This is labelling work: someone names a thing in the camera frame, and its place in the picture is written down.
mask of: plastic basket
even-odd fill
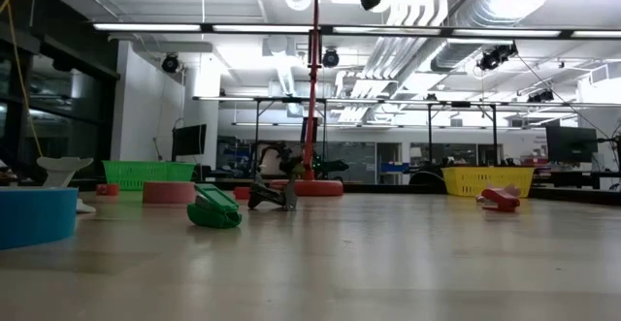
[[[181,162],[104,161],[108,184],[143,190],[145,181],[190,181],[194,164]]]
[[[531,167],[450,167],[442,169],[446,191],[456,196],[476,196],[488,185],[505,187],[514,184],[520,197],[528,197],[535,168]]]

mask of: ceiling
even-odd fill
[[[247,22],[247,23],[304,23],[311,22],[311,8],[294,11],[284,0],[63,0],[95,21],[166,21],[166,22]],[[449,7],[457,0],[448,0]],[[522,19],[518,26],[560,27],[594,26],[615,28],[621,25],[621,13],[611,5],[621,0],[547,0],[534,13]],[[321,0],[319,21],[331,24],[383,24],[389,12],[363,11],[359,5],[334,4]],[[222,86],[235,94],[244,87],[265,86],[277,80],[274,68],[256,65],[261,60],[264,36],[258,35],[144,35],[142,41],[212,43],[221,54],[228,74]],[[308,46],[306,37],[294,37],[299,46]],[[320,73],[320,80],[334,83],[339,70],[364,66],[376,45],[377,37],[325,37],[324,47],[338,49],[342,66]],[[597,67],[602,59],[621,58],[621,45],[616,42],[577,41],[519,41],[520,55],[542,79],[555,79],[559,89],[571,91],[573,79],[587,73],[584,68]],[[141,41],[136,41],[140,50]],[[185,60],[191,62],[192,55]],[[539,81],[521,60],[513,59],[491,75],[482,73],[467,63],[464,69],[449,75],[442,84],[445,92],[515,92]],[[293,69],[295,80],[308,80],[308,69],[301,61]]]

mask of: computer screen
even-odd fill
[[[546,127],[548,160],[592,162],[598,152],[597,132],[592,128]]]
[[[179,128],[173,131],[173,152],[177,156],[205,153],[207,125]]]

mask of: red object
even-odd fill
[[[501,212],[515,212],[520,207],[520,200],[507,193],[504,189],[485,189],[481,197],[486,200],[483,209]]]
[[[312,31],[310,33],[310,101],[309,118],[307,126],[307,140],[304,147],[304,179],[313,180],[314,171],[312,170],[312,124],[314,118],[315,86],[317,84],[317,63],[319,53],[319,0],[314,0],[314,14],[312,19]]]
[[[145,181],[143,204],[190,204],[196,199],[191,181]]]
[[[116,196],[120,191],[118,184],[97,184],[95,189],[100,196]]]
[[[287,181],[272,180],[270,188],[282,188]],[[296,180],[295,194],[298,196],[342,196],[343,184],[335,180]]]
[[[235,200],[248,200],[250,198],[250,188],[238,186],[233,190]]]

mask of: green toy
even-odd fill
[[[235,228],[242,222],[240,205],[211,184],[196,184],[196,202],[187,205],[187,217],[198,226]]]

